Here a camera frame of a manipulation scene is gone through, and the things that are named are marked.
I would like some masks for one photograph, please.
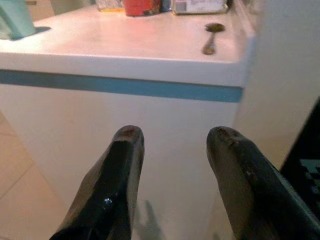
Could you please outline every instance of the spoon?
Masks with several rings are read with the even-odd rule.
[[[215,33],[223,32],[224,30],[226,30],[226,27],[221,23],[212,22],[205,25],[205,30],[211,32],[212,34],[203,46],[202,53],[205,55],[212,55],[216,53],[214,44]]]

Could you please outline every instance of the tiled floor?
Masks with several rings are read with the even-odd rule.
[[[66,211],[0,112],[0,240],[48,240]]]

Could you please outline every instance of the red container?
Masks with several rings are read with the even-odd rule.
[[[123,5],[130,17],[150,16],[160,11],[160,0],[124,0]]]

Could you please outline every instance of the white cabinet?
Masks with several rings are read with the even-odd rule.
[[[139,126],[145,157],[132,239],[202,239],[217,193],[207,134],[231,126],[238,103],[5,84],[0,92],[1,110],[67,206],[113,134]]]

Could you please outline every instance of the mint green object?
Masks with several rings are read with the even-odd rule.
[[[0,0],[0,39],[19,39],[35,32],[24,0]]]

